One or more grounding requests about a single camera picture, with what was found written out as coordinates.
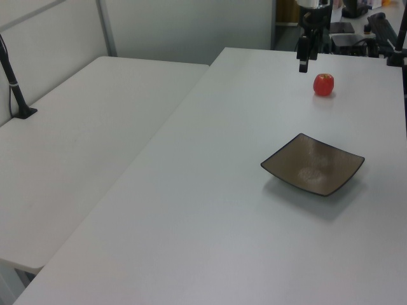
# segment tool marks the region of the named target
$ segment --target brown plate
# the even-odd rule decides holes
[[[363,157],[300,133],[261,167],[304,191],[329,196],[348,182],[363,162]]]

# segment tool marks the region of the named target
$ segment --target red apple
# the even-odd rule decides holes
[[[330,95],[333,90],[333,76],[328,73],[318,74],[314,81],[315,94],[320,96]]]

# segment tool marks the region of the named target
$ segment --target tabletop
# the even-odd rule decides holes
[[[207,70],[100,57],[0,128],[0,262],[37,273]]]
[[[382,59],[225,49],[16,305],[406,304],[403,97]],[[299,190],[260,167],[299,133],[366,161]]]

